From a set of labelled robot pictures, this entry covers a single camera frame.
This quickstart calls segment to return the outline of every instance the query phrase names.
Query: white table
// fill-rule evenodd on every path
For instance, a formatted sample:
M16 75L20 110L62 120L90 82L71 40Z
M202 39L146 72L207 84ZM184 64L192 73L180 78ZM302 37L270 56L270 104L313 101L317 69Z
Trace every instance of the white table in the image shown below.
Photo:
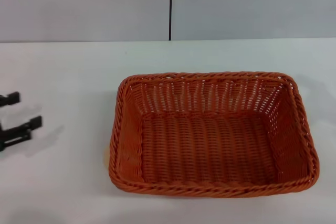
M42 115L34 139L0 153L0 223L335 223L336 39L0 44L4 127ZM309 190L249 199L124 193L103 166L116 91L132 74L280 71L306 106L321 175Z

